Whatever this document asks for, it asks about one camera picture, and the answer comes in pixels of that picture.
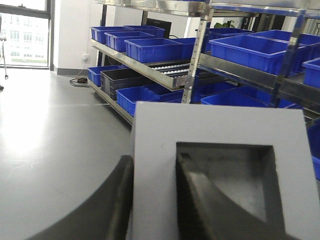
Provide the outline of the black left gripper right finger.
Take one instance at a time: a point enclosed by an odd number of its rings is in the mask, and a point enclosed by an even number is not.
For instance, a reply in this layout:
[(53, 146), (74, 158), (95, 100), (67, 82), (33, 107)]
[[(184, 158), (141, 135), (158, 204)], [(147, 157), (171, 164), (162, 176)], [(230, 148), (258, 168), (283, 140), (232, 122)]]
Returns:
[(187, 153), (175, 162), (177, 222), (183, 240), (292, 240), (226, 196)]

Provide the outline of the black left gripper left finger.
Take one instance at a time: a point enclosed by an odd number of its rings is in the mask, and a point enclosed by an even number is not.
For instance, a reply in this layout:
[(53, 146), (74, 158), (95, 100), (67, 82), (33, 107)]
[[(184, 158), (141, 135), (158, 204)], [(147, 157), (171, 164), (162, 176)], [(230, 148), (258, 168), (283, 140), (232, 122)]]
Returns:
[(120, 157), (100, 187), (79, 207), (33, 240), (124, 240), (133, 204), (134, 161)]

